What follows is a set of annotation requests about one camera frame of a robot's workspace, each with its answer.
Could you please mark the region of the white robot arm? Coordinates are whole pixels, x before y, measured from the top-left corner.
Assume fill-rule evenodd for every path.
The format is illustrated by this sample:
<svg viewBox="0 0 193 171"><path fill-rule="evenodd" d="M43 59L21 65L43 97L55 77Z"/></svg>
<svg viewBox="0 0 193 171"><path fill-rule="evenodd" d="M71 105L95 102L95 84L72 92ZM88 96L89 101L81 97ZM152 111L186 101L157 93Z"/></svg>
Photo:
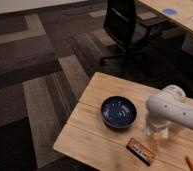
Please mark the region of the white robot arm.
<svg viewBox="0 0 193 171"><path fill-rule="evenodd" d="M169 132L193 130L193 105L185 102L185 92L168 85L146 100L146 134L152 139L167 139Z"/></svg>

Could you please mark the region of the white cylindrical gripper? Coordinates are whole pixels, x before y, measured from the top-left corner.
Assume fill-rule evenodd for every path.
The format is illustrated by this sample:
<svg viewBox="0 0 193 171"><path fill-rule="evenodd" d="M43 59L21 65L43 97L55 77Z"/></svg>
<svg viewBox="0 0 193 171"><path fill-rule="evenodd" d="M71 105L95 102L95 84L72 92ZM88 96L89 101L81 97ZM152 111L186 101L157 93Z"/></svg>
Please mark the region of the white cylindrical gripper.
<svg viewBox="0 0 193 171"><path fill-rule="evenodd" d="M145 134L151 140L155 140L155 138L169 139L169 124L169 121L154 117L150 113L147 113Z"/></svg>

